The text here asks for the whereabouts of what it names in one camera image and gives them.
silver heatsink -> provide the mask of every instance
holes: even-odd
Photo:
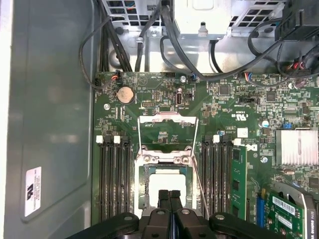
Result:
[[[318,165],[318,131],[277,130],[276,163]]]

metal bracket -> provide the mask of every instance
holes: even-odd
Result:
[[[141,124],[142,123],[148,123],[148,122],[163,122],[164,120],[172,120],[175,123],[190,123],[190,124],[194,124],[195,125],[195,134],[194,134],[194,140],[193,140],[193,147],[191,148],[191,153],[189,155],[188,150],[189,149],[185,149],[185,151],[173,151],[169,154],[171,154],[171,156],[168,156],[169,154],[164,154],[161,151],[148,151],[147,149],[143,149],[142,148],[142,140],[141,140]],[[152,157],[152,161],[153,159],[154,162],[156,162],[156,159],[158,159],[159,161],[161,161],[160,156],[164,157],[162,162],[166,162],[166,160],[168,160],[170,158],[170,160],[168,162],[172,162],[172,158],[176,160],[176,163],[178,162],[177,159],[180,158],[180,161],[182,160],[182,156],[185,155],[187,157],[195,157],[194,155],[194,148],[195,148],[195,143],[196,143],[196,136],[197,136],[197,130],[198,130],[198,118],[197,117],[184,117],[181,116],[180,113],[178,112],[160,112],[157,113],[154,116],[140,116],[138,118],[138,131],[139,131],[139,143],[140,143],[140,149],[138,152],[138,156],[142,157],[144,156],[144,153],[149,153],[148,155],[146,155],[147,157]]]
[[[136,157],[136,164],[142,166],[145,164],[174,163],[192,166],[191,153],[192,147],[190,146],[187,146],[184,151],[163,153],[160,150],[147,150],[146,146],[142,145],[142,149]]]

dimm slot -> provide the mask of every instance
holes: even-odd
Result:
[[[202,182],[202,187],[205,195],[205,199],[207,202],[207,207],[208,211],[210,214],[212,214],[212,193],[211,193],[211,150],[212,150],[212,145],[211,145],[211,139],[210,138],[205,138],[203,144],[202,144],[202,160],[201,160],[201,182]],[[206,210],[202,210],[202,213],[205,217],[206,215]]]

microchip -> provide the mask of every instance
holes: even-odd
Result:
[[[207,118],[209,117],[210,112],[209,111],[203,111],[203,117]]]
[[[219,94],[221,96],[229,95],[229,86],[228,85],[221,85],[219,87]]]
[[[268,101],[268,102],[276,101],[276,92],[268,91],[266,94],[266,101]]]
[[[238,149],[233,150],[233,159],[239,161],[239,150]]]
[[[235,206],[233,206],[233,215],[238,217],[239,209]]]
[[[271,129],[269,128],[263,128],[262,129],[263,135],[270,135],[271,134]]]
[[[310,188],[319,188],[319,178],[309,178]]]
[[[236,180],[233,181],[233,189],[239,191],[239,182]]]

capacitor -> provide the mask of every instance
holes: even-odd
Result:
[[[269,121],[268,120],[259,121],[259,127],[260,128],[268,128],[269,127]]]
[[[217,134],[219,136],[224,136],[225,135],[225,131],[219,130],[219,131],[217,131]]]
[[[132,88],[123,86],[117,91],[116,97],[123,105],[128,105],[134,101],[135,93]]]

